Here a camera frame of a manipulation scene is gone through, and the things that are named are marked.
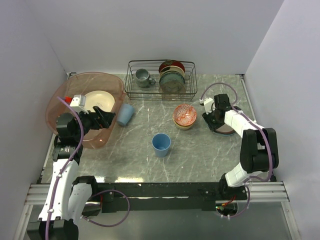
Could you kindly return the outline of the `cream white bear plate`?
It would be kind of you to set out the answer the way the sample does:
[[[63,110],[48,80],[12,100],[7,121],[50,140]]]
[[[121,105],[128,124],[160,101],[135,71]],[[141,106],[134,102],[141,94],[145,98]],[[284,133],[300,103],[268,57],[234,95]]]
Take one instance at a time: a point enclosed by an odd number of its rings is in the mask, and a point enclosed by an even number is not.
[[[94,111],[93,107],[98,106],[105,112],[110,112],[115,104],[112,94],[102,90],[95,90],[85,95],[85,108],[88,111]]]

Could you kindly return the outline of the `red-rimmed cream plate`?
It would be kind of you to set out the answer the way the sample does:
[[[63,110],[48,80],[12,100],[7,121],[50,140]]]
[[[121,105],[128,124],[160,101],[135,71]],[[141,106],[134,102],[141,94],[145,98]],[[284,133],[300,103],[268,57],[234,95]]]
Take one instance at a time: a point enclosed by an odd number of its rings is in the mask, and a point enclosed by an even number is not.
[[[228,126],[227,124],[222,125],[221,127],[219,127],[218,129],[215,130],[217,133],[219,134],[223,134],[223,135],[230,135],[233,134],[235,131]]]

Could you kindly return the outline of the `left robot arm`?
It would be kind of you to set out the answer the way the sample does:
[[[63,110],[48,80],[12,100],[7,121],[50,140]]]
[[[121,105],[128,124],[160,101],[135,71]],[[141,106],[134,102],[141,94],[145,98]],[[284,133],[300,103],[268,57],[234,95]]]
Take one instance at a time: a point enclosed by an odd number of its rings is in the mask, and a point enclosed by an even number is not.
[[[71,110],[56,118],[52,178],[37,221],[27,225],[30,239],[79,238],[78,222],[86,202],[94,201],[99,195],[94,176],[75,176],[82,156],[82,141],[90,130],[108,129],[115,115],[94,106],[93,111],[87,113]]]

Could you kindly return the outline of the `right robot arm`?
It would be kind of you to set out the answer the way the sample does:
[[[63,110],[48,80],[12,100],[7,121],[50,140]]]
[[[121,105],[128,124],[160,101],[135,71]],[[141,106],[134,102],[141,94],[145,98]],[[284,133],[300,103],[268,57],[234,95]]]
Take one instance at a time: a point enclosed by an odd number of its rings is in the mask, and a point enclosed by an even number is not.
[[[222,175],[219,195],[228,200],[236,194],[236,188],[248,180],[267,182],[279,166],[276,131],[251,120],[239,107],[230,103],[227,94],[202,97],[199,102],[205,110],[202,117],[212,132],[226,125],[241,137],[239,163]]]

